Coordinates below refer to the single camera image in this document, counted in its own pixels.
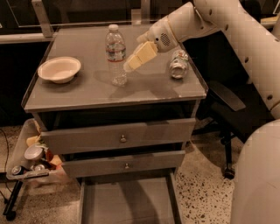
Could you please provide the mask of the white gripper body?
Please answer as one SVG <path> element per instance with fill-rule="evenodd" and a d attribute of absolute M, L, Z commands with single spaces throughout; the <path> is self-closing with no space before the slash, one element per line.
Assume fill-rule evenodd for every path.
<path fill-rule="evenodd" d="M 153 24 L 145 36 L 149 41 L 153 41 L 156 44 L 160 53 L 167 53 L 178 46 L 178 41 L 172 32 L 168 17 L 164 17 Z"/>

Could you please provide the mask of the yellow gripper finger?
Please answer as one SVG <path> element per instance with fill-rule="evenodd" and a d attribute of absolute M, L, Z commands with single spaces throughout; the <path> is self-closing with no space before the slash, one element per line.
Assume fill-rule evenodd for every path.
<path fill-rule="evenodd" d="M 132 72 L 141 65 L 154 59 L 158 54 L 157 45 L 152 41 L 140 44 L 136 50 L 126 59 L 123 69 L 125 72 Z"/>
<path fill-rule="evenodd" d="M 149 40 L 148 34 L 149 34 L 148 32 L 145 32 L 144 34 L 140 35 L 140 36 L 136 39 L 136 41 L 137 41 L 139 44 L 147 42 L 147 41 Z"/>

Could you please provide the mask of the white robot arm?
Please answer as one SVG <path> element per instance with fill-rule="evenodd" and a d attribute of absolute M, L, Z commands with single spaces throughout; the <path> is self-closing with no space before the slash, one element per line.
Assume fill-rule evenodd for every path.
<path fill-rule="evenodd" d="M 124 63 L 132 72 L 187 39 L 221 31 L 274 120 L 255 130 L 238 158 L 230 224 L 280 224 L 280 40 L 239 0 L 193 0 L 161 18 Z"/>

